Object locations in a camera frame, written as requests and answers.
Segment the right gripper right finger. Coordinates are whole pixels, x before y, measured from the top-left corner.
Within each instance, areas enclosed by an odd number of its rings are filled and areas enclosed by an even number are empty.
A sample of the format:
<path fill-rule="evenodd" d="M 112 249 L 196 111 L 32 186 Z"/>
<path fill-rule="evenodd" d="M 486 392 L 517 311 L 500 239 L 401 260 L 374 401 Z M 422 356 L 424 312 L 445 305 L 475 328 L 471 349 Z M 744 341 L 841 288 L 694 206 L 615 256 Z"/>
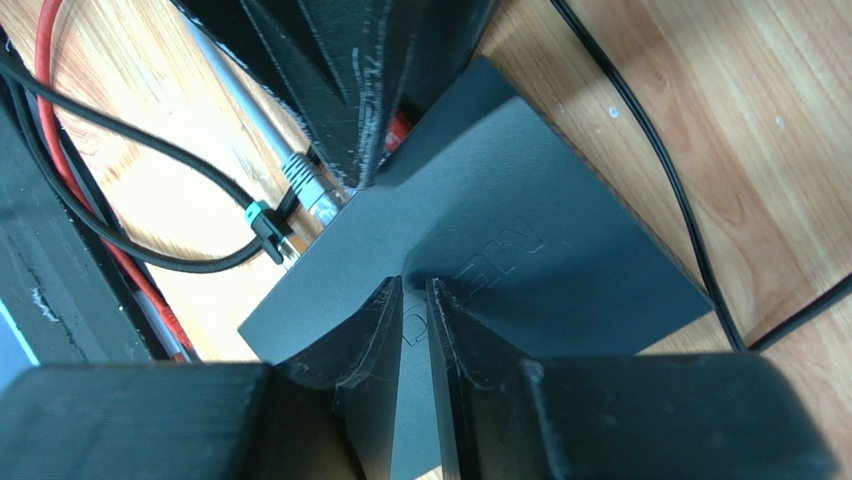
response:
<path fill-rule="evenodd" d="M 830 446 L 753 354 L 526 355 L 427 284 L 447 479 L 831 479 Z"/>

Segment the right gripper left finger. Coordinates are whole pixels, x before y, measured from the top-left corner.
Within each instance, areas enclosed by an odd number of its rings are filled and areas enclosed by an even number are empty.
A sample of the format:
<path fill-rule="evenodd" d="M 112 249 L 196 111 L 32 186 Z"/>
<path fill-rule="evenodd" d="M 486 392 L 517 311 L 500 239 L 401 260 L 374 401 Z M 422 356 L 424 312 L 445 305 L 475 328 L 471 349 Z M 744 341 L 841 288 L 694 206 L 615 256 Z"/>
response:
<path fill-rule="evenodd" d="M 54 364 L 1 397 L 5 479 L 387 479 L 403 289 L 277 365 Z"/>

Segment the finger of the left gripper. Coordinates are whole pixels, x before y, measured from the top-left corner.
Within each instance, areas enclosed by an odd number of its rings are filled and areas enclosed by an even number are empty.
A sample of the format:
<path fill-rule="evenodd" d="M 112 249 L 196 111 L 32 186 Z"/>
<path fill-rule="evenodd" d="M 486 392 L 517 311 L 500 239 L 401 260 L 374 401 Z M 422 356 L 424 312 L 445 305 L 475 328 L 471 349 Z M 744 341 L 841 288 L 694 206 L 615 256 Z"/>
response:
<path fill-rule="evenodd" d="M 400 110 L 418 122 L 456 81 L 473 57 L 498 0 L 427 3 L 404 77 Z"/>
<path fill-rule="evenodd" d="M 297 121 L 343 186 L 373 185 L 423 1 L 178 1 Z"/>

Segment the black network switch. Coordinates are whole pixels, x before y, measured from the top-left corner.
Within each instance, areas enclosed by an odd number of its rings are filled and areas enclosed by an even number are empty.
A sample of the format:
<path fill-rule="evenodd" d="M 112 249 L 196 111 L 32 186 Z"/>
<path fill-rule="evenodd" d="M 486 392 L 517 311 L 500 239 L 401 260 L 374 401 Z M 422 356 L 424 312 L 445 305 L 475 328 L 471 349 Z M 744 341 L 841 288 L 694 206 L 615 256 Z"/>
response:
<path fill-rule="evenodd" d="M 391 475 L 440 463 L 426 283 L 526 354 L 635 354 L 711 302 L 488 60 L 475 60 L 240 326 L 278 363 L 402 280 Z"/>

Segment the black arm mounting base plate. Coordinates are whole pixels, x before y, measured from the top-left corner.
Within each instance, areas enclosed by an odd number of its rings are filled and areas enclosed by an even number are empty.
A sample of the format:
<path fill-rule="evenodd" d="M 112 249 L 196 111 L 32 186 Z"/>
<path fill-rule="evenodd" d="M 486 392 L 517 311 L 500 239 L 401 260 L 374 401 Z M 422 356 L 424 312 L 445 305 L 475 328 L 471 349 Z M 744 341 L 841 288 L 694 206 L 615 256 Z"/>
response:
<path fill-rule="evenodd" d="M 101 242 L 53 193 L 1 89 L 1 377 L 169 354 Z"/>

